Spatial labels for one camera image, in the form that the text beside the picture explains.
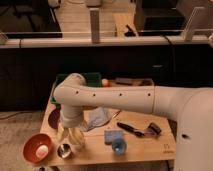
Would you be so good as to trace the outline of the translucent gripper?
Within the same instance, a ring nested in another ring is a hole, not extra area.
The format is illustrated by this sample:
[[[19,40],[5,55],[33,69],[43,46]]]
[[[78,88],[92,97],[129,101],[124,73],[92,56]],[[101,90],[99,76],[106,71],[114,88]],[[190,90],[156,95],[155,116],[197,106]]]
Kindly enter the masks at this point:
[[[57,130],[57,140],[62,142],[65,138],[67,138],[70,144],[77,149],[81,149],[85,146],[84,134],[79,128],[66,128],[61,123],[59,123]]]

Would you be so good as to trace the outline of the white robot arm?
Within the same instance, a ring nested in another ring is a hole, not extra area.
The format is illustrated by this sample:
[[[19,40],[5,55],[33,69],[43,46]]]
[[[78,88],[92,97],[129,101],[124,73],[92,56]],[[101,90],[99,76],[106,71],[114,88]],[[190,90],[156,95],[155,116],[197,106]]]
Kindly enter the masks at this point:
[[[213,88],[88,87],[70,74],[54,90],[66,128],[84,120],[85,106],[151,113],[177,122],[174,171],[213,171]]]

